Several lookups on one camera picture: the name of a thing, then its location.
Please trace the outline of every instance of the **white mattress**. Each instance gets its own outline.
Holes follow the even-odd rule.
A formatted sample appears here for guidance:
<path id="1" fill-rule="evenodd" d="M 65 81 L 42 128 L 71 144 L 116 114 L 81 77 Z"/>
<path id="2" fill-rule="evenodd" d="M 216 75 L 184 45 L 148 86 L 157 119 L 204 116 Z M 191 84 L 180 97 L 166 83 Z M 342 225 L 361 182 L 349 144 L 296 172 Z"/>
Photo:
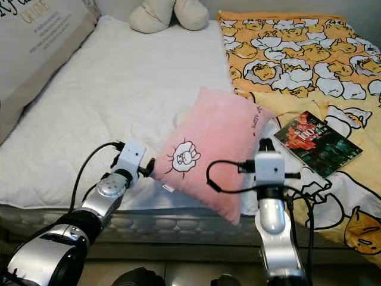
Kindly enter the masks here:
<path id="1" fill-rule="evenodd" d="M 173 26 L 144 35 L 110 16 L 101 17 L 83 47 L 0 147 L 0 204 L 67 207 L 82 162 L 108 141 L 140 141 L 147 146 L 147 163 L 202 86 L 232 91 L 216 21 L 198 32 Z M 267 132 L 275 129 L 271 123 Z M 105 150 L 90 161 L 77 202 L 109 170 L 114 156 Z M 253 215 L 254 194 L 243 195 L 241 205 L 243 214 Z M 120 210 L 182 207 L 203 205 L 180 192 L 165 191 L 152 179 L 141 179 Z"/>

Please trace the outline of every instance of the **cartoon print blanket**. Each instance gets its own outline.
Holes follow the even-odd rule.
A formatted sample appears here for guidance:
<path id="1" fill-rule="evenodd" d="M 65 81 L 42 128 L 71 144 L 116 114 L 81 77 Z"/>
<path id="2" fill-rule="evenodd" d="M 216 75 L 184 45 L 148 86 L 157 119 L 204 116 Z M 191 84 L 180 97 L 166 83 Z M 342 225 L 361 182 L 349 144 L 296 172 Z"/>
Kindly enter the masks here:
<path id="1" fill-rule="evenodd" d="M 309 196 L 316 231 L 381 266 L 380 50 L 336 15 L 218 16 L 236 94 L 273 110 L 281 126 L 309 110 L 364 150 L 326 179 L 305 166 L 292 183 Z"/>

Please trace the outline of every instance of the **white plush toy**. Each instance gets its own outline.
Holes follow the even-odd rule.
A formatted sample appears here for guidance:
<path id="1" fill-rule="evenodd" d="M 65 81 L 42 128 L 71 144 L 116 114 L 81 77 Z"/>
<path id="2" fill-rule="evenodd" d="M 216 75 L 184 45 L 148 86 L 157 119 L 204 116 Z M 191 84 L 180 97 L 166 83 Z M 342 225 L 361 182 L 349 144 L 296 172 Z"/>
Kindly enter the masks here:
<path id="1" fill-rule="evenodd" d="M 142 33 L 156 33 L 168 28 L 172 12 L 188 30 L 201 30 L 209 12 L 199 0 L 144 0 L 129 17 L 130 27 Z"/>

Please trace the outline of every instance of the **book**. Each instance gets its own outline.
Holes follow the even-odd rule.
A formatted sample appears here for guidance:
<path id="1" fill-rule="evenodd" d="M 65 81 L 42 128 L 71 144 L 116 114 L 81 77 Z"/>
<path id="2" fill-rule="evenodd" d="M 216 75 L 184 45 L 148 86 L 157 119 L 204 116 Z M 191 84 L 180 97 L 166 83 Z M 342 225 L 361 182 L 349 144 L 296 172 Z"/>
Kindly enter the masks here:
<path id="1" fill-rule="evenodd" d="M 308 111 L 279 130 L 275 138 L 323 178 L 362 152 Z"/>

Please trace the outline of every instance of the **large pillow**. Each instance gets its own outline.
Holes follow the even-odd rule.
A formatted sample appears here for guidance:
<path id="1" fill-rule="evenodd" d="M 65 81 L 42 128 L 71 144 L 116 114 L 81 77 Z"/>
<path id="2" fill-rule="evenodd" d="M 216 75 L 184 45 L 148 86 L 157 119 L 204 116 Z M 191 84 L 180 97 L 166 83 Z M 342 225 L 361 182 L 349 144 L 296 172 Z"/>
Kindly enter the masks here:
<path id="1" fill-rule="evenodd" d="M 156 159 L 152 177 L 238 224 L 239 195 L 215 192 L 207 185 L 206 170 L 215 160 L 252 158 L 261 132 L 272 117 L 271 111 L 237 95 L 201 89 L 195 105 Z M 215 165 L 210 175 L 224 189 L 241 189 L 245 181 L 237 167 L 226 164 Z"/>
<path id="2" fill-rule="evenodd" d="M 1 1 L 0 144 L 98 16 L 93 0 Z"/>

